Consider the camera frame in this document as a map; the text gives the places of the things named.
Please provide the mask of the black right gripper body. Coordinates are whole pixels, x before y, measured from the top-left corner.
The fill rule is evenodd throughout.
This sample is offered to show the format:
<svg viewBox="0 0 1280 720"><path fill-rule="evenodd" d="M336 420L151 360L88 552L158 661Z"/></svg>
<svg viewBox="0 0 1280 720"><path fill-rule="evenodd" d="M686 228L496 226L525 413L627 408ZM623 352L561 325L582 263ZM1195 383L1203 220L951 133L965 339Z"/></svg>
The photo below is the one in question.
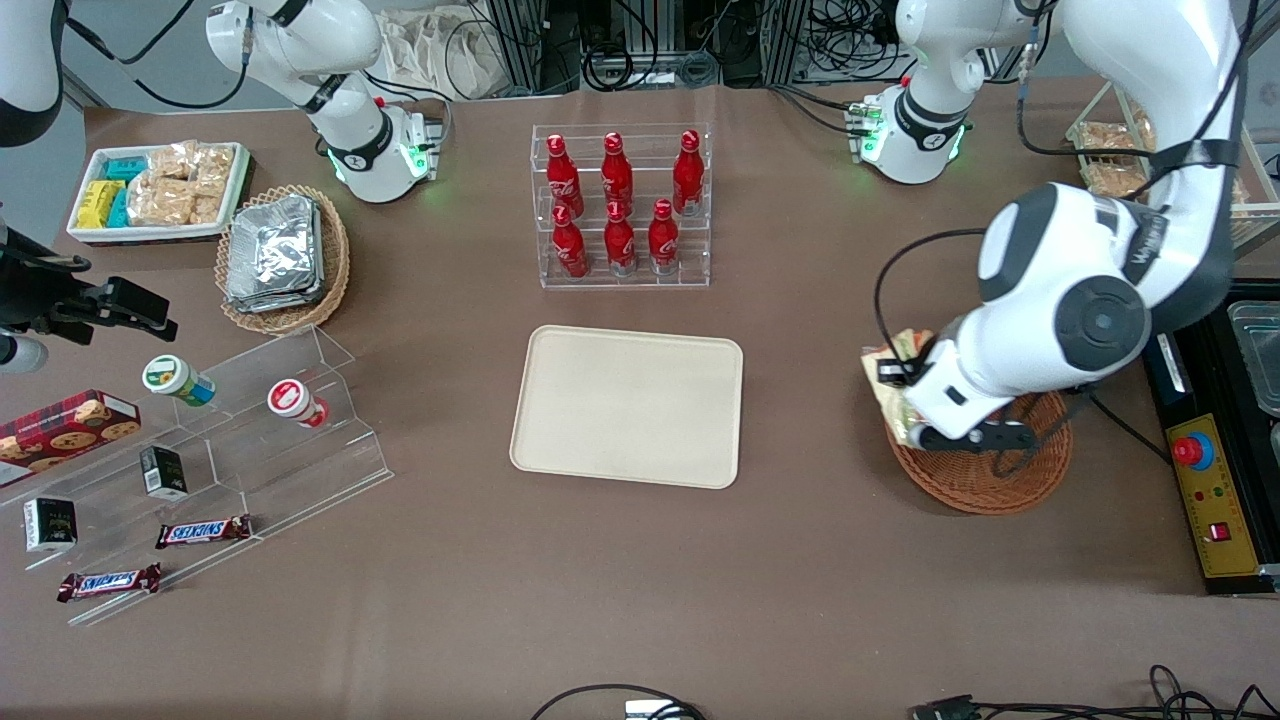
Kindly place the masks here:
<svg viewBox="0 0 1280 720"><path fill-rule="evenodd" d="M3 229L1 251L3 329L47 334L55 306L88 287L76 275L91 261L59 255L12 228Z"/></svg>

